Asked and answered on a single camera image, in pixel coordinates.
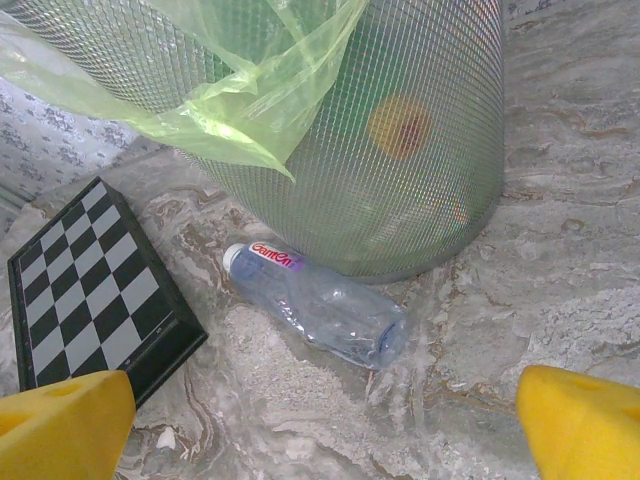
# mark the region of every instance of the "bottle cap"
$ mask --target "bottle cap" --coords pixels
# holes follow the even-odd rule
[[[227,248],[226,252],[224,252],[224,256],[222,257],[222,268],[224,268],[227,273],[231,271],[231,264],[233,263],[233,260],[243,248],[244,243],[235,243]]]

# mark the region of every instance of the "stone floor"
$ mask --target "stone floor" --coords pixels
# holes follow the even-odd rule
[[[501,205],[457,258],[376,287],[413,322],[380,374],[233,292],[224,247],[266,230],[195,168],[164,154],[102,175],[211,334],[138,412],[118,478],[535,479],[513,409],[526,365],[640,385],[640,4],[567,0],[506,31]],[[81,187],[26,206],[2,265]],[[13,351],[3,287],[3,395]]]

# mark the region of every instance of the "black and white checkered board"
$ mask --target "black and white checkered board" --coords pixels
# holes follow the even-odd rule
[[[23,390],[121,369],[140,405],[206,339],[124,198],[100,179],[9,270]]]

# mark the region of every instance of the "green plastic bag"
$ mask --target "green plastic bag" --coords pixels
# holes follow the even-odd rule
[[[291,177],[285,163],[335,82],[368,0],[253,0],[255,6],[268,4],[277,21],[250,40],[230,21],[251,14],[247,2],[244,7],[235,0],[145,3],[217,55],[229,73],[196,87],[177,108],[150,112],[115,98],[55,47],[3,13],[0,76],[63,109],[123,121],[146,137],[193,155],[273,168]]]

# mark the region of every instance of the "mesh trash can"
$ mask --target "mesh trash can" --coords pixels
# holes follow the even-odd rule
[[[230,5],[238,38],[259,42],[273,9]],[[4,10],[150,112],[229,73],[139,0],[16,0]],[[458,252],[491,216],[503,182],[502,75],[500,0],[372,0],[286,162],[295,181],[185,155],[316,262],[399,280]]]

